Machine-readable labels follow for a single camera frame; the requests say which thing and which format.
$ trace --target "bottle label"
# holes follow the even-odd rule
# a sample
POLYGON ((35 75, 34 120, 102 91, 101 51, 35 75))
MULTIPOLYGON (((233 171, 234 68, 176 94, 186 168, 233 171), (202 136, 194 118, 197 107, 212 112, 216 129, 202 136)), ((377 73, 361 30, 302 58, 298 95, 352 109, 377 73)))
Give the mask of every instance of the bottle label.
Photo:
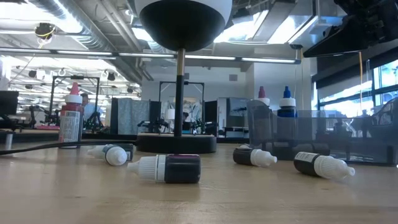
POLYGON ((60 116, 60 141, 79 141, 80 112, 62 111, 60 116))
POLYGON ((297 155, 294 157, 295 160, 300 160, 300 161, 305 161, 305 162, 312 162, 313 158, 317 156, 318 154, 315 153, 309 153, 309 152, 299 152, 297 155))

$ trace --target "white dropper cap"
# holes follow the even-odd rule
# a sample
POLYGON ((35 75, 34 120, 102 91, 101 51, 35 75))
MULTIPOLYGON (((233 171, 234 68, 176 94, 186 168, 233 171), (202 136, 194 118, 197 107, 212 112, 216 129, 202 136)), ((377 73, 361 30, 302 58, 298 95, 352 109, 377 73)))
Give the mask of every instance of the white dropper cap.
POLYGON ((341 159, 331 156, 319 156, 314 162, 315 172, 327 179, 344 179, 346 176, 354 176, 355 169, 347 166, 341 159))
POLYGON ((271 153, 261 149, 254 149, 250 155, 251 164, 258 167, 268 167, 278 161, 271 153))
POLYGON ((126 151, 119 146, 110 148, 105 154, 105 160, 112 166, 121 166, 127 161, 126 151))
POLYGON ((165 155, 142 157, 137 162, 127 165, 127 169, 137 174, 143 180, 155 180, 164 182, 165 155))

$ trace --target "table surface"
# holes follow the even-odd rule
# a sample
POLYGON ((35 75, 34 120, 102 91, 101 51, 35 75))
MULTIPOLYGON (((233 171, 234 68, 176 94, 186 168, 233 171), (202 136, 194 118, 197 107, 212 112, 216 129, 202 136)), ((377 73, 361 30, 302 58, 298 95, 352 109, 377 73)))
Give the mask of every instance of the table surface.
POLYGON ((235 146, 202 155, 193 185, 143 182, 126 166, 90 158, 87 148, 3 156, 1 223, 397 223, 396 167, 355 166, 354 177, 326 180, 287 161, 235 164, 235 146))

